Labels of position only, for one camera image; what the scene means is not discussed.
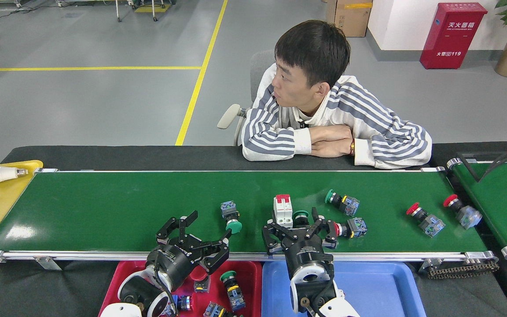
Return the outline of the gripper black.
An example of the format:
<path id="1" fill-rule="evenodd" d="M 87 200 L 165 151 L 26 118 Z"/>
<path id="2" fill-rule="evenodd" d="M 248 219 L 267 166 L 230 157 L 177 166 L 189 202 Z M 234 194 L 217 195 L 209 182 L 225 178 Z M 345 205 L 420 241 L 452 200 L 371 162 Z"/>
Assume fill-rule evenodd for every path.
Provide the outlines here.
<path id="1" fill-rule="evenodd" d="M 158 246 L 147 255 L 147 269 L 151 269 L 151 282 L 159 289 L 177 290 L 201 260 L 206 273 L 212 275 L 229 258 L 228 239 L 205 242 L 202 250 L 181 248 L 201 245 L 201 239 L 186 233 L 197 218 L 197 210 L 189 216 L 171 217 L 157 231 Z"/>
<path id="2" fill-rule="evenodd" d="M 316 207 L 312 207 L 311 215 L 313 224 L 309 226 L 309 235 L 318 237 L 300 239 L 299 223 L 291 223 L 287 227 L 275 221 L 268 221 L 262 227 L 266 254 L 274 255 L 282 252 L 286 257 L 290 276 L 303 265 L 319 264 L 327 268 L 334 260 L 333 255 L 324 253 L 323 247 L 334 250 L 338 246 L 336 223 L 319 215 Z"/>

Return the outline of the person's right hand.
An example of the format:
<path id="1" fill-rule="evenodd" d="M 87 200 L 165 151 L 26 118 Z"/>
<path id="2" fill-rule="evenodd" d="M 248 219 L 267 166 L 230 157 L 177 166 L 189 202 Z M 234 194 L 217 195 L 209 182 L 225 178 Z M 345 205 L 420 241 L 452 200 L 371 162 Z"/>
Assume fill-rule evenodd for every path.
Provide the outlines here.
<path id="1" fill-rule="evenodd" d="M 348 125 L 314 126 L 309 128 L 311 143 L 334 142 L 342 139 L 353 139 L 352 129 Z"/>

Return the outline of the person's left hand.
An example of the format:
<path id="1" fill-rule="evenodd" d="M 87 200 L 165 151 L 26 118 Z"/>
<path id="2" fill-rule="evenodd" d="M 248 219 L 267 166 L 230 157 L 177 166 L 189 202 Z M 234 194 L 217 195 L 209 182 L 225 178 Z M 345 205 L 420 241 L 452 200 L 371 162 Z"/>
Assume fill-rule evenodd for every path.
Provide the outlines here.
<path id="1" fill-rule="evenodd" d="M 341 157 L 352 154 L 353 139 L 345 138 L 335 141 L 319 141 L 312 144 L 311 155 L 316 157 Z"/>

